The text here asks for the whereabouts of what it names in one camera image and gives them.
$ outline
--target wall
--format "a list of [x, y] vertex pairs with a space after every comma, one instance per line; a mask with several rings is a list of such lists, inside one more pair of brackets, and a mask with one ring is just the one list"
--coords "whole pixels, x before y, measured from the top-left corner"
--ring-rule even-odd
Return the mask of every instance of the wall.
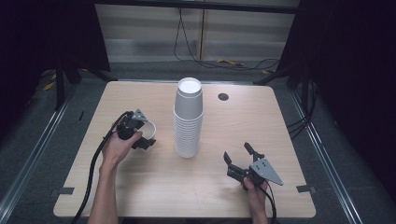
[[[234, 0], [216, 2], [238, 4]], [[299, 1], [256, 0], [239, 4], [297, 7]], [[96, 5], [96, 11], [111, 63], [176, 60], [178, 9]], [[202, 60], [280, 58], [293, 18], [274, 13], [182, 9], [191, 52]], [[181, 26], [176, 53], [181, 59], [191, 58]]]

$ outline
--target hand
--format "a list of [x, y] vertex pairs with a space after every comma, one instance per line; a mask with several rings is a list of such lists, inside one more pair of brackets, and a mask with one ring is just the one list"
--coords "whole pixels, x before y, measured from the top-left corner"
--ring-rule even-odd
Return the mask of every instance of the hand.
[[110, 168], [117, 167], [119, 163], [125, 159], [126, 155], [128, 155], [128, 152], [134, 142], [142, 137], [142, 134], [142, 132], [136, 132], [131, 138], [127, 140], [120, 139], [117, 133], [111, 134], [102, 149], [102, 166], [109, 166]]
[[[253, 224], [268, 223], [268, 218], [265, 213], [265, 194], [262, 193], [259, 188], [256, 188], [248, 177], [244, 178], [244, 184], [248, 190], [248, 207], [253, 219]], [[267, 190], [267, 183], [262, 183], [261, 187]]]

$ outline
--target table surface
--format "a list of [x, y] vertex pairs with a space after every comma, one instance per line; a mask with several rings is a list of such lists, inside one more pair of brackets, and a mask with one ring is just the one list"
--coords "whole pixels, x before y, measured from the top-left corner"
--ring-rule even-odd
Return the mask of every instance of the table surface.
[[[157, 142], [148, 151], [131, 150], [120, 164], [117, 203], [121, 217], [250, 217], [247, 192], [228, 177], [223, 154], [233, 164], [248, 168], [252, 157], [244, 148], [249, 142], [265, 155], [284, 182], [272, 183], [278, 217], [313, 217], [316, 213], [290, 141], [274, 92], [269, 87], [203, 84], [204, 121], [199, 153], [184, 159], [175, 152], [173, 105], [176, 83], [110, 82], [64, 183], [75, 188], [60, 195], [54, 207], [58, 217], [73, 217], [79, 209], [88, 181], [94, 151], [112, 122], [123, 112], [140, 108], [157, 127]], [[229, 99], [221, 101], [220, 93]], [[83, 216], [91, 212], [96, 192], [99, 157], [92, 191]], [[266, 201], [267, 215], [272, 215]]]

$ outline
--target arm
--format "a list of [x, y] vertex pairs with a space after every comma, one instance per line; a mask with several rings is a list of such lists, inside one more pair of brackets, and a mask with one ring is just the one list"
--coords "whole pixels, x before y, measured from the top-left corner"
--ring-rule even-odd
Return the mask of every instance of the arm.
[[103, 152], [103, 162], [99, 169], [99, 181], [93, 200], [89, 224], [118, 223], [116, 203], [116, 175], [119, 163], [126, 157], [131, 146], [142, 136], [141, 132], [135, 133], [128, 140], [119, 139], [113, 133], [107, 140]]
[[[259, 189], [254, 187], [249, 178], [245, 177], [244, 183], [248, 190], [248, 208], [253, 224], [268, 224], [268, 217], [265, 213], [265, 195]], [[265, 182], [262, 184], [262, 188], [267, 190]]]

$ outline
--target black circular spot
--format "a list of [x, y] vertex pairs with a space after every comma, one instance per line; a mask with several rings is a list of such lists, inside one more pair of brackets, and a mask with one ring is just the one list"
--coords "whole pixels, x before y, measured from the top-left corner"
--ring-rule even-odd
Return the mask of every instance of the black circular spot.
[[221, 101], [226, 101], [226, 100], [228, 100], [228, 95], [226, 94], [226, 93], [220, 93], [219, 94], [219, 99], [221, 100]]

